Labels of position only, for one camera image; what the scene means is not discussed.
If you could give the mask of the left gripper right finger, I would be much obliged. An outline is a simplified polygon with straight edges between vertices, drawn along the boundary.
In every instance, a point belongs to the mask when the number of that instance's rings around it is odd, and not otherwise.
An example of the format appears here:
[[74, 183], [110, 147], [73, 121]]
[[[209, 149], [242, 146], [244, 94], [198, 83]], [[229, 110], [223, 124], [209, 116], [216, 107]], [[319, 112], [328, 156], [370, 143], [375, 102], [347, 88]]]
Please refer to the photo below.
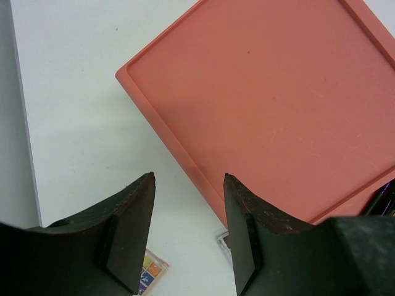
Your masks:
[[393, 295], [394, 218], [332, 217], [312, 225], [224, 179], [238, 295]]

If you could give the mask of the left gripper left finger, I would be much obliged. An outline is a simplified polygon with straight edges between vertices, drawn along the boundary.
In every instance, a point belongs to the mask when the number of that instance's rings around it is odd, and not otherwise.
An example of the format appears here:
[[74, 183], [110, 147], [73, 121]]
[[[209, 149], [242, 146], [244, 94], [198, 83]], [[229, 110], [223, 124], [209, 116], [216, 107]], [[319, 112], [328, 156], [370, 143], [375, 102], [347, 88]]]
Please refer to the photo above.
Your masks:
[[1, 294], [136, 295], [155, 191], [150, 172], [48, 227], [2, 224]]

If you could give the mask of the orange top drawer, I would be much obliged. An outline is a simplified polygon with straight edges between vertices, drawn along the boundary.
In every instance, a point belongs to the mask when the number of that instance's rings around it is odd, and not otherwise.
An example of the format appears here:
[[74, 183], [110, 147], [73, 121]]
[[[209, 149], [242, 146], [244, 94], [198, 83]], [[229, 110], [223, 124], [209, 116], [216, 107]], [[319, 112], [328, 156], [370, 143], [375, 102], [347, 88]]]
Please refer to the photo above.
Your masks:
[[311, 221], [312, 224], [319, 224], [327, 218], [335, 216], [367, 216], [367, 215], [385, 215], [388, 212], [390, 204], [394, 200], [394, 175], [389, 179], [386, 177], [379, 183], [375, 182], [366, 188], [358, 191], [352, 197], [334, 209], [329, 209]]

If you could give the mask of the orange drawer box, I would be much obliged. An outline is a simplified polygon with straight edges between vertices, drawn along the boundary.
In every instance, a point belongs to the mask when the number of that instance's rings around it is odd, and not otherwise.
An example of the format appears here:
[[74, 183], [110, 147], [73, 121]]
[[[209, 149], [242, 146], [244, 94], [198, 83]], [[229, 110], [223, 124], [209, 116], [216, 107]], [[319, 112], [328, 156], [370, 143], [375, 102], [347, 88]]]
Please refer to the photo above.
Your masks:
[[394, 179], [394, 36], [363, 1], [199, 1], [116, 77], [222, 222], [226, 174], [309, 223]]

